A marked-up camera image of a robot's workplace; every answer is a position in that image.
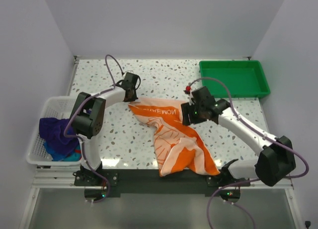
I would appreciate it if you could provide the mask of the green plastic tray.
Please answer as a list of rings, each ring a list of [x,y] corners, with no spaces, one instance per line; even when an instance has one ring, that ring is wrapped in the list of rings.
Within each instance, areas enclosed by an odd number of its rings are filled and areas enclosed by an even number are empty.
[[[263,98],[270,94],[270,88],[259,61],[200,61],[199,67],[201,77],[220,80],[234,98]]]

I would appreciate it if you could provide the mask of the blue towel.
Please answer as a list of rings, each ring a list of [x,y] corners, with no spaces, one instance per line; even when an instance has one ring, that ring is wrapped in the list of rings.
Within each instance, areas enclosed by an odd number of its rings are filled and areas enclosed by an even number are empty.
[[[68,155],[62,155],[55,152],[50,146],[48,146],[46,142],[43,144],[43,146],[46,152],[51,155],[52,161],[73,162],[73,161],[79,161],[81,159],[81,150],[80,150],[79,144]]]

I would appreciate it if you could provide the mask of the orange Doraemon towel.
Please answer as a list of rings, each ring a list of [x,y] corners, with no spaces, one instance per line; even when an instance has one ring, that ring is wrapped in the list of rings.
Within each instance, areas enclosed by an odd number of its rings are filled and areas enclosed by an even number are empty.
[[[161,177],[188,168],[200,175],[219,175],[199,134],[182,124],[179,100],[140,98],[128,104],[135,117],[154,127],[154,148]]]

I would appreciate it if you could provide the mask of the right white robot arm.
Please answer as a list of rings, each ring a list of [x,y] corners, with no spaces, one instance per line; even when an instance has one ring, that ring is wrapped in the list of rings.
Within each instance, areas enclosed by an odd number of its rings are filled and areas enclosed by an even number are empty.
[[[291,141],[280,138],[248,121],[237,113],[225,99],[215,100],[207,87],[191,91],[187,86],[185,94],[189,101],[181,105],[182,123],[185,126],[212,121],[228,129],[247,144],[258,157],[256,160],[233,159],[221,168],[221,180],[234,185],[244,178],[260,179],[267,186],[274,186],[296,168]]]

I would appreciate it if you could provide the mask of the white plastic basket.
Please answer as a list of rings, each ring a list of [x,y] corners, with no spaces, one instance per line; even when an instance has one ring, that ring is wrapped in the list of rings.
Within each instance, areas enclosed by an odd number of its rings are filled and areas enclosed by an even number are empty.
[[[58,96],[45,102],[27,150],[28,163],[38,166],[80,164],[78,139],[64,136],[75,101],[75,97]]]

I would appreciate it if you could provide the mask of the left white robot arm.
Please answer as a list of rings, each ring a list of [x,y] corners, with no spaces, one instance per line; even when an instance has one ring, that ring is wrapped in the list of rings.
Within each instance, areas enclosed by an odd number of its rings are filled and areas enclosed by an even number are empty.
[[[81,166],[89,170],[85,178],[91,185],[99,185],[103,180],[103,173],[98,170],[102,162],[94,138],[102,130],[105,110],[116,103],[137,100],[140,83],[138,75],[127,72],[110,89],[92,94],[81,92],[77,96],[64,134],[79,140]]]

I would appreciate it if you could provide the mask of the purple towel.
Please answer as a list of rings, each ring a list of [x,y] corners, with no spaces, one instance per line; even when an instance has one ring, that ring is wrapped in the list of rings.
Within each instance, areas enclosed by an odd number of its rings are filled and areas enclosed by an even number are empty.
[[[67,138],[64,131],[69,119],[41,118],[39,120],[39,136],[55,152],[68,155],[79,144],[77,138]]]

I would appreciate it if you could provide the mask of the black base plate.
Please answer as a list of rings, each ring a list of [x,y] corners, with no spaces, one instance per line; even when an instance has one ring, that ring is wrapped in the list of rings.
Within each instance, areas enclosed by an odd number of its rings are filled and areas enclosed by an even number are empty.
[[[119,198],[122,194],[203,194],[228,184],[242,182],[229,175],[206,176],[184,170],[160,177],[156,169],[99,169],[108,182],[83,167],[73,172],[74,186],[84,187],[85,198]]]

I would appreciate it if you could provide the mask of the aluminium rail frame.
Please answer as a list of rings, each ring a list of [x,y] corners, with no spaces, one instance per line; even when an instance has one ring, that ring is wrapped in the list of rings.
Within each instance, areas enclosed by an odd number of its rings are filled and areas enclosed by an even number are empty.
[[[75,177],[73,173],[76,167],[53,167],[53,168],[37,168],[32,188],[51,188],[51,189],[71,189],[75,188]],[[252,182],[252,189],[294,189],[292,181],[283,179],[273,187],[266,186],[262,182]]]

